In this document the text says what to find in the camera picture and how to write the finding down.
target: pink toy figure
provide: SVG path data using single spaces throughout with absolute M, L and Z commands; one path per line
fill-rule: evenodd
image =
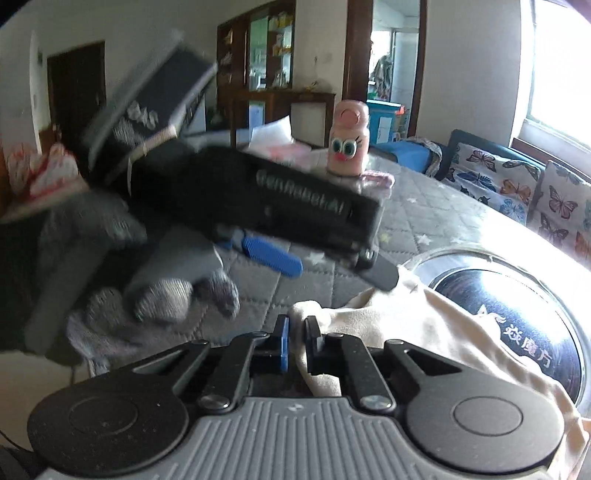
M 369 157 L 369 109 L 363 102 L 343 100 L 335 108 L 330 129 L 326 170 L 342 177 L 358 177 Z

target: hanging clothes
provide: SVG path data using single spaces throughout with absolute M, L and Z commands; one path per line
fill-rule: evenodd
M 371 80 L 375 82 L 375 87 L 378 92 L 378 99 L 386 102 L 390 101 L 390 94 L 392 91 L 392 69 L 394 64 L 389 55 L 383 55 L 375 65 L 374 71 L 371 74 Z

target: floral fabric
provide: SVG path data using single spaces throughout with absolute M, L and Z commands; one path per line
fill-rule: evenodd
M 591 267 L 591 184 L 549 163 L 528 228 Z
M 80 174 L 74 156 L 63 145 L 42 155 L 30 145 L 14 147 L 6 159 L 10 186 L 20 200 L 33 200 L 55 192 Z
M 529 163 L 460 143 L 443 182 L 525 225 L 540 175 Z

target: cream cloth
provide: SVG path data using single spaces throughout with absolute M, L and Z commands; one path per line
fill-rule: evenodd
M 316 396 L 340 395 L 336 377 L 307 373 L 301 343 L 303 320 L 316 316 L 323 333 L 341 332 L 360 337 L 366 346 L 383 347 L 401 339 L 469 367 L 515 384 L 530 387 L 556 403 L 564 416 L 564 437 L 550 465 L 556 480 L 574 480 L 589 446 L 591 420 L 581 417 L 562 385 L 544 375 L 531 359 L 517 356 L 501 342 L 494 313 L 473 316 L 434 290 L 404 267 L 398 267 L 398 286 L 384 293 L 368 290 L 342 309 L 323 309 L 315 301 L 296 303 L 290 310 L 292 339 L 298 367 Z

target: googly eyes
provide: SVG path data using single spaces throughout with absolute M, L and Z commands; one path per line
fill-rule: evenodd
M 333 153 L 342 153 L 345 157 L 352 158 L 357 153 L 357 140 L 349 138 L 343 141 L 340 138 L 333 138 L 330 149 Z
M 334 153 L 339 153 L 343 148 L 343 141 L 340 138 L 333 138 L 330 148 L 332 148 Z
M 349 158 L 354 157 L 357 153 L 357 142 L 355 140 L 345 140 L 342 152 Z

